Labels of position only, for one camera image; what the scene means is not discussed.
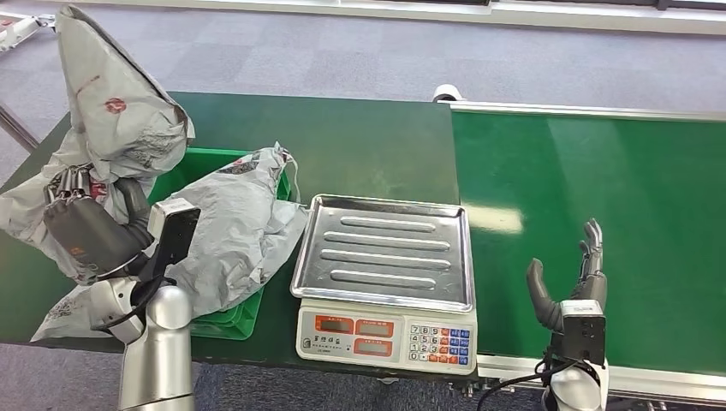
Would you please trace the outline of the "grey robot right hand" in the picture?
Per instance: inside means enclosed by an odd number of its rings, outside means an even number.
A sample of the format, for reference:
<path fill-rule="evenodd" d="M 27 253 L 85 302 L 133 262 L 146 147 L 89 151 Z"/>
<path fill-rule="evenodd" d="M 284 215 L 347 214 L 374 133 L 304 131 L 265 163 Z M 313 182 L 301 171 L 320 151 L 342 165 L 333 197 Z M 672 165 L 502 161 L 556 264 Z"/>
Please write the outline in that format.
<path fill-rule="evenodd" d="M 603 270 L 603 231 L 595 218 L 584 223 L 586 239 L 579 242 L 580 273 L 570 300 L 594 300 L 602 309 L 607 298 L 607 277 Z M 527 267 L 527 288 L 537 321 L 547 330 L 563 333 L 562 303 L 551 299 L 543 280 L 543 264 L 533 258 Z"/>

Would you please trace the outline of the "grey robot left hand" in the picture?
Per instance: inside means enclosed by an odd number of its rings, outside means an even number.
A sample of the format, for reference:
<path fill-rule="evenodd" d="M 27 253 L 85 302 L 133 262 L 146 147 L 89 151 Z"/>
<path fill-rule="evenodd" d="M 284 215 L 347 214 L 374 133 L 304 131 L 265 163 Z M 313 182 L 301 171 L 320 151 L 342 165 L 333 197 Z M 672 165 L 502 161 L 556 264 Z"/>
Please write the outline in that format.
<path fill-rule="evenodd" d="M 95 276 L 116 273 L 133 264 L 153 243 L 147 230 L 151 207 L 133 178 L 113 183 L 123 197 L 128 221 L 118 223 L 92 197 L 91 166 L 71 166 L 45 188 L 43 222 L 51 236 L 80 267 Z"/>

